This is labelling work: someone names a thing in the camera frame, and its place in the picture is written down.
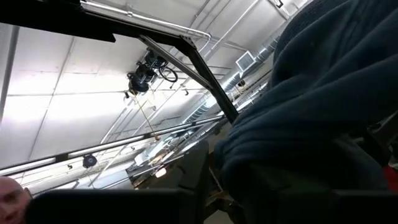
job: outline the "dark blue sweater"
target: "dark blue sweater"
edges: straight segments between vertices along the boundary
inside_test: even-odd
[[[291,21],[270,90],[215,147],[227,188],[248,162],[322,161],[331,148],[349,158],[358,188],[386,187],[381,167],[346,133],[398,110],[397,8],[396,0],[314,0]]]

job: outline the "air vent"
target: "air vent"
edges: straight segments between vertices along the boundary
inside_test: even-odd
[[[250,54],[249,51],[244,53],[237,61],[236,64],[238,65],[241,72],[245,72],[255,63],[254,57]]]

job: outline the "ceiling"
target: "ceiling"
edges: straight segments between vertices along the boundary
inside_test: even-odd
[[[257,54],[261,44],[285,21],[272,0],[260,0],[233,28],[254,0],[97,2],[211,34],[212,40],[200,53],[204,56],[215,48],[208,65],[217,79],[228,75],[245,51]],[[301,6],[305,1],[283,2]],[[88,9],[181,34],[102,9]],[[0,24],[0,37],[9,31],[9,25]],[[216,48],[215,43],[224,35],[220,48]],[[130,37],[115,38],[115,43],[109,43],[21,27],[0,129],[0,167],[178,125],[206,93],[190,80],[185,84],[186,95],[179,87],[188,77],[179,72],[177,83],[158,79],[150,91],[128,106],[131,99],[124,99],[126,74],[136,69],[147,47]],[[206,43],[205,38],[193,39],[199,49]],[[2,60],[6,59],[7,45],[9,39],[0,38]],[[163,47],[190,64],[171,46]]]

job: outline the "person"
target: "person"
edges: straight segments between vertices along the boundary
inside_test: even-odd
[[[0,177],[0,224],[25,223],[25,208],[31,195],[14,179]]]

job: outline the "black metal frame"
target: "black metal frame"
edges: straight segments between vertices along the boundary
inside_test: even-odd
[[[204,78],[210,84],[204,87],[216,98],[228,121],[232,123],[238,117],[236,108],[197,51],[191,38],[86,11],[80,4],[70,2],[5,1],[0,8],[0,22],[108,42],[116,41],[114,34],[141,40],[142,37],[148,37],[157,43],[174,46],[192,61],[200,78]],[[198,80],[198,77],[192,74],[187,75]]]

